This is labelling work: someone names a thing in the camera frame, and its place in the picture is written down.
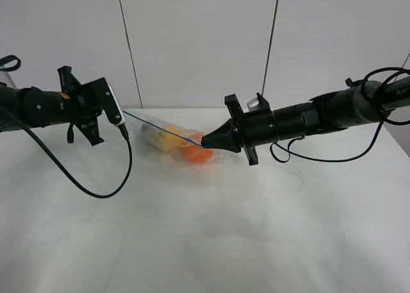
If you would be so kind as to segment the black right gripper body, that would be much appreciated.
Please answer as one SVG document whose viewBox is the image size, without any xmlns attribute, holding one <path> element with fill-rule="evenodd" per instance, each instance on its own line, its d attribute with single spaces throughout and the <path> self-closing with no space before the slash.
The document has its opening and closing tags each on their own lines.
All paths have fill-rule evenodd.
<svg viewBox="0 0 410 293">
<path fill-rule="evenodd" d="M 231 116 L 224 149 L 235 153 L 244 149 L 250 165 L 258 164 L 257 146 L 300 137 L 318 129 L 318 112 L 312 103 L 272 110 L 261 94 L 257 94 L 257 100 L 259 108 L 246 113 L 234 94 L 226 96 L 224 101 Z"/>
</svg>

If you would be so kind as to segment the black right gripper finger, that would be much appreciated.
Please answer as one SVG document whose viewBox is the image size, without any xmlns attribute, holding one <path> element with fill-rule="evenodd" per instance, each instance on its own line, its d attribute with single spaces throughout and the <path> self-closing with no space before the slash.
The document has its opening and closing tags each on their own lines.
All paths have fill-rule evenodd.
<svg viewBox="0 0 410 293">
<path fill-rule="evenodd" d="M 233 153 L 240 153 L 241 146 L 233 137 L 211 137 L 206 135 L 201 139 L 201 145 L 206 149 L 220 149 Z"/>
<path fill-rule="evenodd" d="M 233 137 L 234 138 L 232 119 L 228 119 L 225 123 L 223 123 L 223 125 L 217 128 L 215 131 L 208 133 L 207 135 L 210 135 L 211 137 Z"/>
</svg>

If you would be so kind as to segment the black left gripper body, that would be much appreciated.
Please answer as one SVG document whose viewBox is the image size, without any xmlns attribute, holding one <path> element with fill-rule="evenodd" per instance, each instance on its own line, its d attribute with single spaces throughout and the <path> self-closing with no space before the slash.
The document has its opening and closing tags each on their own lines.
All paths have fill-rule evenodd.
<svg viewBox="0 0 410 293">
<path fill-rule="evenodd" d="M 67 142 L 74 142 L 74 128 L 93 146 L 104 142 L 99 133 L 98 117 L 106 112 L 115 117 L 113 92 L 110 92 L 105 78 L 82 84 L 73 75 L 72 68 L 63 66 L 58 69 L 61 91 L 59 109 L 61 121 L 68 123 Z"/>
</svg>

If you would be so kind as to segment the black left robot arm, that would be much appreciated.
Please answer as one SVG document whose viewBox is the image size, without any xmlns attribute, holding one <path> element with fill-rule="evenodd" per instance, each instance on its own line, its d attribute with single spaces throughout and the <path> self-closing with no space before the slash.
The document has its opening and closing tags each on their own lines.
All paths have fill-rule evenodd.
<svg viewBox="0 0 410 293">
<path fill-rule="evenodd" d="M 74 142 L 77 128 L 91 143 L 100 144 L 97 118 L 105 113 L 115 126 L 125 123 L 119 102 L 105 78 L 80 83 L 72 74 L 72 68 L 58 69 L 61 90 L 43 91 L 36 87 L 13 89 L 1 86 L 1 131 L 21 130 L 5 110 L 28 128 L 44 128 L 56 124 L 68 124 L 67 142 Z"/>
</svg>

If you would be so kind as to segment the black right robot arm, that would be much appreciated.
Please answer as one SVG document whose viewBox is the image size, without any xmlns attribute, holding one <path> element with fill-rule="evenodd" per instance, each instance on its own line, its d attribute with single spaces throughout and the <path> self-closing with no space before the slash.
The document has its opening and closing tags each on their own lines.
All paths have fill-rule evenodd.
<svg viewBox="0 0 410 293">
<path fill-rule="evenodd" d="M 393 110 L 409 106 L 409 70 L 389 68 L 392 75 L 384 82 L 368 76 L 358 81 L 346 79 L 347 89 L 322 94 L 307 103 L 272 110 L 269 102 L 258 94 L 244 112 L 232 94 L 225 97 L 230 119 L 215 131 L 203 136 L 204 148 L 244 151 L 250 165 L 258 164 L 256 147 L 290 143 L 306 136 L 334 133 L 349 127 L 387 122 L 399 125 L 388 117 Z"/>
</svg>

